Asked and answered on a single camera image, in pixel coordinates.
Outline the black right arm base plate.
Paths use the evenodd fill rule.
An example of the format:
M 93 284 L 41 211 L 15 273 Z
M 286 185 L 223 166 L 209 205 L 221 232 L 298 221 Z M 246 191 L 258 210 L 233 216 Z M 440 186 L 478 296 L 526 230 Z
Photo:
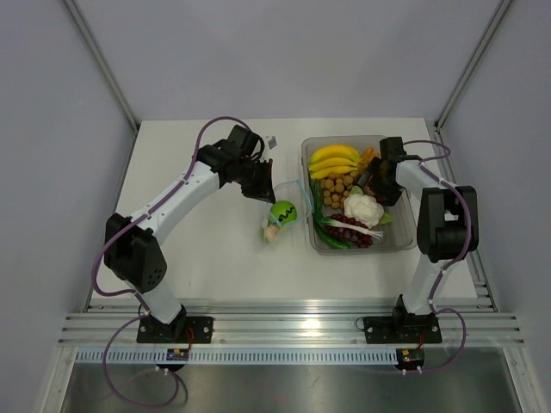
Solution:
M 398 318 L 364 317 L 363 331 L 368 344 L 439 344 L 443 342 L 434 314 Z

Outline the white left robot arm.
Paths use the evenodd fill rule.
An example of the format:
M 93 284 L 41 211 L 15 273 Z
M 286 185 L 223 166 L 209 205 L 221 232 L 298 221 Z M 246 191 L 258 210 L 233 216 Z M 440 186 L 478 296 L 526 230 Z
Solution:
M 266 157 L 270 147 L 238 123 L 225 139 L 195 144 L 189 169 L 153 201 L 129 216 L 115 213 L 107 220 L 100 257 L 141 303 L 139 343 L 211 342 L 213 318 L 188 315 L 165 282 L 162 245 L 188 213 L 227 183 L 237 183 L 245 198 L 275 202 L 273 162 Z

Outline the pink peach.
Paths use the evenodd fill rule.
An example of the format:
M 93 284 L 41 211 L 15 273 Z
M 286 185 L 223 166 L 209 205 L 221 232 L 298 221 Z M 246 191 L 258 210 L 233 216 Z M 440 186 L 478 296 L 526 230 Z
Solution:
M 375 192 L 369 186 L 363 187 L 363 193 L 365 193 L 366 195 L 375 197 Z

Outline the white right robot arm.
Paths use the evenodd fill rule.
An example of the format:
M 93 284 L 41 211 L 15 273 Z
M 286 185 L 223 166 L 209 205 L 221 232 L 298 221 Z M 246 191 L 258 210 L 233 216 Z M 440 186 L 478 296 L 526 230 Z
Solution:
M 388 316 L 364 317 L 369 344 L 434 344 L 442 340 L 436 296 L 449 273 L 479 245 L 478 196 L 474 187 L 449 182 L 430 171 L 424 159 L 409 155 L 406 142 L 389 137 L 380 142 L 381 159 L 368 167 L 367 184 L 394 205 L 408 192 L 420 202 L 417 246 L 421 256 L 406 291 Z

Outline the green toy watermelon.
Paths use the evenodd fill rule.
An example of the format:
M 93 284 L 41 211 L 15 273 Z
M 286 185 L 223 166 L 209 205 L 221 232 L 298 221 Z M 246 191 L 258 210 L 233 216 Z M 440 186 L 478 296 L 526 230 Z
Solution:
M 288 200 L 277 201 L 270 208 L 270 213 L 281 226 L 294 222 L 298 216 L 296 206 Z

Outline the beige garlic bulb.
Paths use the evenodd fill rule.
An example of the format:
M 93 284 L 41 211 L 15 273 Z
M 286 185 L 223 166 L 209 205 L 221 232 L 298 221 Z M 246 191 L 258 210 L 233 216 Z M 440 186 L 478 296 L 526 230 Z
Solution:
M 274 242 L 280 233 L 280 228 L 277 225 L 270 225 L 264 230 L 264 238 L 272 243 Z

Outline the green scallion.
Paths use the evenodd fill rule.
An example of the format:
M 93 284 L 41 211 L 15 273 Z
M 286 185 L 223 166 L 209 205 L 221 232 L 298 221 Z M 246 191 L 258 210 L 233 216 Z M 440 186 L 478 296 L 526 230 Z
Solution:
M 377 240 L 382 240 L 384 238 L 383 231 L 372 231 L 369 228 L 364 228 L 359 224 L 348 224 L 342 219 L 332 219 L 326 217 L 323 214 L 323 201 L 320 196 L 320 186 L 317 181 L 309 181 L 309 188 L 313 196 L 313 218 L 314 221 L 319 225 L 330 226 L 339 229 L 346 229 L 349 231 L 355 231 L 361 233 L 362 235 L 371 236 Z

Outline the clear zip bag blue zipper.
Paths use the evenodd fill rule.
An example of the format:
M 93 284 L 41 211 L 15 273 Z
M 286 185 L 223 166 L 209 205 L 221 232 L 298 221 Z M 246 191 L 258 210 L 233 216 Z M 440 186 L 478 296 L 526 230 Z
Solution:
M 275 221 L 280 226 L 280 234 L 277 240 L 273 243 L 278 243 L 283 238 L 290 237 L 290 235 L 298 230 L 303 224 L 306 223 L 307 219 L 311 216 L 313 212 L 312 201 L 305 190 L 304 185 L 300 180 L 294 180 L 290 182 L 282 182 L 274 186 L 275 194 L 275 203 L 279 200 L 288 200 L 296 206 L 297 209 L 297 219 L 294 222 L 291 222 L 287 225 L 281 226 L 276 219 L 271 215 L 270 208 L 275 203 L 267 203 L 263 210 L 263 218 L 260 221 L 260 230 L 261 224 L 265 219 L 270 219 Z M 261 239 L 262 245 L 271 245 L 273 243 L 264 243 Z

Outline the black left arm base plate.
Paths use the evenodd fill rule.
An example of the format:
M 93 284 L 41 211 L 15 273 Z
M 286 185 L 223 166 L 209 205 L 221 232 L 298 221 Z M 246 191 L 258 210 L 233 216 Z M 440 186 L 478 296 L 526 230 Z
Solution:
M 213 317 L 192 316 L 162 324 L 153 316 L 148 316 L 139 322 L 136 341 L 144 344 L 209 344 L 213 331 Z

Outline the green starfruit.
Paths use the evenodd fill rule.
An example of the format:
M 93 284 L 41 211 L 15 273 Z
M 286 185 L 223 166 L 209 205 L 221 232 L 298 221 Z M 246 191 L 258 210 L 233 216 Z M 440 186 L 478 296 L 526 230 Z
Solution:
M 265 219 L 261 224 L 260 236 L 264 243 L 273 243 L 280 234 L 280 226 L 273 220 Z

